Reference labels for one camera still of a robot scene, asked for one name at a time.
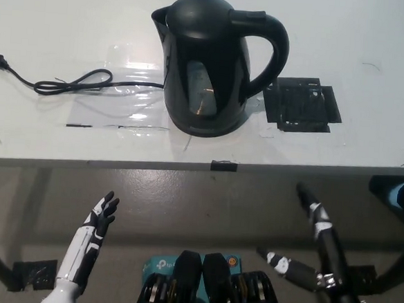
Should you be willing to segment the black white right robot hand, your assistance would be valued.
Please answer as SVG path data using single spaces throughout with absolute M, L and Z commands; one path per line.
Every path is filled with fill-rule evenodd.
M 256 248 L 257 253 L 278 275 L 306 291 L 327 294 L 330 303 L 361 303 L 344 250 L 326 209 L 305 184 L 298 183 L 296 193 L 312 227 L 321 269 L 316 270 L 264 247 Z

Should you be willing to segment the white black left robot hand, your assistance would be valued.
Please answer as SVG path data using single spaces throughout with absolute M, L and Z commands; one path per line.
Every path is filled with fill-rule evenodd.
M 115 220 L 119 202 L 113 191 L 102 197 L 78 228 L 66 251 L 57 279 L 73 282 L 80 293 L 86 289 L 109 225 Z

